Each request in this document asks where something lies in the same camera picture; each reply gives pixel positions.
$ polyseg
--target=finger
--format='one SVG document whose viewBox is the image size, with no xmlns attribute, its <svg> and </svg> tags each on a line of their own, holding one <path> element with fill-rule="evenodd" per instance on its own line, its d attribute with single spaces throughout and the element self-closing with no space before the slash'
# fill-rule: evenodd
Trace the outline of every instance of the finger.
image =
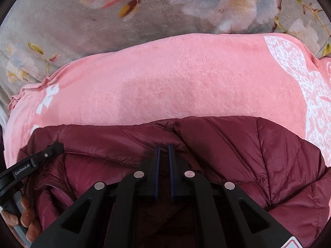
<svg viewBox="0 0 331 248">
<path fill-rule="evenodd" d="M 11 213 L 8 213 L 7 211 L 5 210 L 2 210 L 1 211 L 1 215 L 4 219 L 4 221 L 6 222 L 6 224 L 9 226 L 9 227 L 14 227 L 16 225 L 19 224 L 19 220 L 18 218 L 16 217 L 16 215 L 13 215 Z"/>
<path fill-rule="evenodd" d="M 21 204 L 24 209 L 27 209 L 31 206 L 31 201 L 29 200 L 29 198 L 26 195 L 23 195 L 22 199 L 21 199 Z"/>
<path fill-rule="evenodd" d="M 37 219 L 33 220 L 26 233 L 26 238 L 29 242 L 34 242 L 41 234 L 41 225 Z"/>
<path fill-rule="evenodd" d="M 29 227 L 32 221 L 36 218 L 36 212 L 33 208 L 25 209 L 21 216 L 21 223 L 24 227 Z"/>
</svg>

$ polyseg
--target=white sticker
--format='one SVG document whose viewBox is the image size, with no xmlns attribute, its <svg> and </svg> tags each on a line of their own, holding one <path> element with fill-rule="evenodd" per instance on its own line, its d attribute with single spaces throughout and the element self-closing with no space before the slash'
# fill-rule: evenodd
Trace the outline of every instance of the white sticker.
<svg viewBox="0 0 331 248">
<path fill-rule="evenodd" d="M 291 237 L 281 248 L 302 248 L 296 237 Z"/>
</svg>

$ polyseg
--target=silver rivet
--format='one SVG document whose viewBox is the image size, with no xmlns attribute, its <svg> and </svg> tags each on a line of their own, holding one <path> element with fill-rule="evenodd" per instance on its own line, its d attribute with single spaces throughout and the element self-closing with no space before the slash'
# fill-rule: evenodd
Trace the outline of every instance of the silver rivet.
<svg viewBox="0 0 331 248">
<path fill-rule="evenodd" d="M 101 189 L 103 189 L 105 187 L 105 183 L 103 183 L 103 182 L 97 182 L 95 185 L 94 185 L 94 188 L 96 189 L 96 190 L 101 190 Z"/>
<path fill-rule="evenodd" d="M 144 177 L 144 172 L 142 172 L 142 171 L 140 171 L 140 170 L 138 170 L 137 172 L 135 172 L 134 174 L 133 174 L 133 176 L 135 177 L 135 178 L 142 178 L 142 177 Z"/>
<path fill-rule="evenodd" d="M 186 171 L 185 173 L 184 173 L 184 175 L 187 177 L 187 178 L 192 178 L 192 177 L 194 177 L 195 176 L 195 173 L 193 172 L 193 171 Z"/>
<path fill-rule="evenodd" d="M 235 186 L 234 183 L 232 183 L 232 182 L 226 182 L 226 183 L 224 184 L 224 187 L 225 187 L 226 189 L 228 189 L 228 190 L 233 190 L 236 186 Z"/>
</svg>

